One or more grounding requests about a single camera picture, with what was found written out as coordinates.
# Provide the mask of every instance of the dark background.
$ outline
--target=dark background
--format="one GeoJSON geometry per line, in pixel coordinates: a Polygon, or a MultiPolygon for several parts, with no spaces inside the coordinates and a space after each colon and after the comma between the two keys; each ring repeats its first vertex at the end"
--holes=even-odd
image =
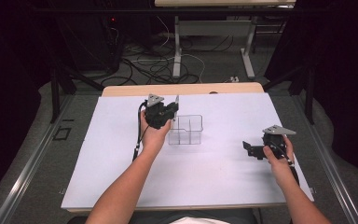
{"type": "MultiPolygon", "coordinates": [[[[48,7],[43,0],[31,2],[48,7]]],[[[326,7],[331,2],[298,0],[296,7],[326,7]]],[[[266,77],[279,78],[317,53],[315,98],[333,121],[333,149],[358,167],[358,3],[335,2],[338,13],[333,14],[334,18],[330,14],[289,19],[266,77]],[[324,47],[315,50],[315,40],[322,30],[329,31],[323,38],[324,47]]],[[[79,63],[59,24],[49,19],[41,22],[54,36],[52,51],[77,69],[79,63]]],[[[0,180],[34,120],[40,104],[37,90],[49,82],[51,65],[48,52],[17,2],[0,0],[0,180]]]]}

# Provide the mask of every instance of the transparent container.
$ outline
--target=transparent container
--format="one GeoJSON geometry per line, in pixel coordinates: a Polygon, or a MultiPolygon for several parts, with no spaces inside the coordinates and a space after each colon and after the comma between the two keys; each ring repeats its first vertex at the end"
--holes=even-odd
{"type": "Polygon", "coordinates": [[[177,116],[172,121],[169,132],[170,145],[199,145],[201,144],[202,116],[177,116]]]}

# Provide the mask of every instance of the black curtain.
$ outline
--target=black curtain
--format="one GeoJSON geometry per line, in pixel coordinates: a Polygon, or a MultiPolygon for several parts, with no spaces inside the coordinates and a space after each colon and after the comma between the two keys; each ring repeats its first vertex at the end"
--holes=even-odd
{"type": "MultiPolygon", "coordinates": [[[[299,0],[296,7],[328,7],[332,2],[299,0]]],[[[289,19],[266,77],[277,80],[314,59],[314,97],[333,122],[333,150],[358,167],[358,2],[334,2],[331,13],[289,19]]],[[[297,81],[301,75],[288,79],[297,81]]]]}
{"type": "Polygon", "coordinates": [[[15,158],[49,82],[35,34],[16,1],[0,1],[0,180],[15,158]]]}

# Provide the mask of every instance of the table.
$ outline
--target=table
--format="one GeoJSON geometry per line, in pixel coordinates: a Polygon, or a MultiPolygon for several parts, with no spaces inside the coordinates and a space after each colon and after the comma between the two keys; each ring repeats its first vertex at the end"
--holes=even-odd
{"type": "MultiPolygon", "coordinates": [[[[270,165],[248,157],[241,143],[246,140],[260,145],[262,129],[281,125],[262,87],[257,83],[179,84],[104,90],[62,201],[63,209],[90,211],[104,190],[131,164],[137,108],[149,93],[163,96],[166,104],[179,94],[178,116],[201,114],[204,130],[200,145],[173,146],[166,141],[136,210],[285,204],[270,165]]],[[[296,169],[301,188],[313,200],[298,162],[296,169]]]]}
{"type": "MultiPolygon", "coordinates": [[[[262,7],[293,5],[296,0],[156,0],[156,7],[262,7]]],[[[241,49],[241,57],[248,78],[255,78],[249,58],[257,17],[250,21],[179,21],[175,17],[175,58],[173,65],[174,77],[180,76],[182,49],[181,35],[237,35],[247,36],[245,48],[241,49]]]]}

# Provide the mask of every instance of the white board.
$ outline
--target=white board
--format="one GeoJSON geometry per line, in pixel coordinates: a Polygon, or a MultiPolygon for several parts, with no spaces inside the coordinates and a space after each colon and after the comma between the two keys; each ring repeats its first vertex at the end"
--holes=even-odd
{"type": "MultiPolygon", "coordinates": [[[[176,96],[163,97],[167,105],[176,96]]],[[[146,98],[99,98],[62,208],[91,209],[131,164],[138,107],[146,98]]],[[[138,209],[285,203],[267,160],[248,157],[242,147],[242,141],[261,146],[263,129],[282,126],[266,93],[181,95],[177,114],[202,115],[201,144],[171,146],[167,136],[138,209]]],[[[296,170],[301,188],[313,201],[298,162],[296,170]]]]}

